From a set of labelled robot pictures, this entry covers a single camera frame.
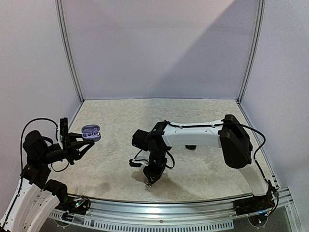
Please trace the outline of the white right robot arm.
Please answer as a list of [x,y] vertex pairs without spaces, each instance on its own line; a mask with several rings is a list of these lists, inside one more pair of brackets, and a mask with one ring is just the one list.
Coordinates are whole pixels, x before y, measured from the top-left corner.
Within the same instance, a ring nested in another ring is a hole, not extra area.
[[149,152],[142,158],[139,153],[129,160],[131,167],[143,167],[149,186],[156,183],[168,167],[167,157],[174,146],[185,146],[195,150],[198,145],[220,148],[225,164],[237,169],[249,184],[254,197],[250,207],[261,210],[269,198],[278,198],[279,193],[268,180],[256,159],[261,146],[254,149],[246,130],[263,136],[258,130],[239,123],[234,115],[227,114],[224,119],[204,123],[173,123],[160,121],[151,131],[137,130],[132,136],[132,145],[140,152]]

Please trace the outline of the glossy black earbud charging case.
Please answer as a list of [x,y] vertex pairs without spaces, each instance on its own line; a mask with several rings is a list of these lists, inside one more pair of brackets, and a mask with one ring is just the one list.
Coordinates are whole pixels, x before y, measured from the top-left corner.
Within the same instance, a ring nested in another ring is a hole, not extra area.
[[185,148],[188,149],[188,150],[194,151],[194,150],[196,150],[197,146],[196,145],[186,145]]

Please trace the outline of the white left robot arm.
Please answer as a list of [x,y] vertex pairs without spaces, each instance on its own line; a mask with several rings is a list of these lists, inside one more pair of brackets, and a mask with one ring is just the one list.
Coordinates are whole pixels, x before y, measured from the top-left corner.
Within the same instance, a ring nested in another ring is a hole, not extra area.
[[52,163],[67,160],[69,165],[80,160],[95,144],[81,134],[65,134],[62,144],[54,143],[39,131],[33,130],[22,144],[27,163],[9,206],[0,220],[2,232],[38,232],[56,208],[64,211],[64,218],[72,214],[85,215],[91,206],[85,196],[70,197],[64,183],[49,179]]

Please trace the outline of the silver blue charging case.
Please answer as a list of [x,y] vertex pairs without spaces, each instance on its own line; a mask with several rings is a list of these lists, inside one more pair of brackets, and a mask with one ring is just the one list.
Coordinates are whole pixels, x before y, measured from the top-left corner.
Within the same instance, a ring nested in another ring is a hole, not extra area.
[[95,142],[99,141],[101,139],[101,135],[100,136],[89,135],[94,131],[98,131],[100,133],[100,126],[96,124],[83,126],[81,129],[83,139],[84,140],[94,140]]

